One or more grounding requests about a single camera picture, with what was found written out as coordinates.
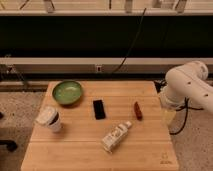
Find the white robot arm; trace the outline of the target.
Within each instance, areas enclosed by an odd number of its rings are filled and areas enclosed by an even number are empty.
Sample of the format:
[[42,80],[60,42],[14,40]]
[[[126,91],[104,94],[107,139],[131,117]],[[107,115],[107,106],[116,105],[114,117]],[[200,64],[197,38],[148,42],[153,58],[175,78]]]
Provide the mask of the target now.
[[201,61],[192,61],[170,69],[166,75],[166,86],[159,93],[163,108],[163,120],[170,125],[175,109],[192,99],[202,108],[213,114],[213,87],[206,83],[208,68]]

